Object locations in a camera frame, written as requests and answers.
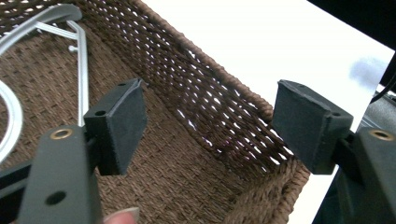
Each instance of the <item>wicker basket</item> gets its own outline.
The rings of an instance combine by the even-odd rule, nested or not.
[[[147,84],[148,127],[128,174],[99,178],[105,215],[138,206],[140,223],[288,221],[308,172],[271,130],[267,102],[140,1],[6,1],[0,35],[57,3],[83,12],[78,24],[88,38],[92,104],[125,79]],[[0,78],[25,116],[3,168],[32,158],[46,130],[76,123],[71,44],[31,35],[0,59]],[[0,108],[3,131],[7,111]]]

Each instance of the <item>woven basket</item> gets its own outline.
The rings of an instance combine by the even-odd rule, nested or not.
[[[148,127],[128,174],[99,177],[104,215],[138,206],[140,223],[288,221],[309,173],[271,130],[266,101],[140,1],[6,1],[0,35],[57,3],[82,10],[92,104],[123,80],[146,82]],[[0,58],[25,118],[2,168],[32,158],[46,130],[77,122],[73,44],[37,33]]]

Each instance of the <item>brass insert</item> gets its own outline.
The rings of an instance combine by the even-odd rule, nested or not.
[[[73,133],[73,130],[71,130],[71,129],[60,129],[60,130],[53,132],[50,135],[50,138],[54,139],[54,140],[64,139],[64,138],[72,135],[72,133]]]
[[[382,131],[382,130],[371,130],[370,134],[378,139],[384,140],[384,141],[393,141],[395,137],[393,134]]]

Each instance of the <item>finger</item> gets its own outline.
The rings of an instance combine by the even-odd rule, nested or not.
[[[139,219],[139,208],[121,210],[105,218],[105,224],[136,224]]]

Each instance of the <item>black mounting arm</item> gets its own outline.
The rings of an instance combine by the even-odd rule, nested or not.
[[[102,223],[96,176],[123,175],[147,124],[141,79],[121,83],[86,126],[43,134],[33,160],[0,173],[0,223]]]
[[[337,192],[333,207],[342,216],[332,212],[315,223],[396,223],[396,134],[371,128],[352,133],[352,120],[306,86],[279,81],[274,129],[313,174],[330,175],[340,166],[328,195]]]

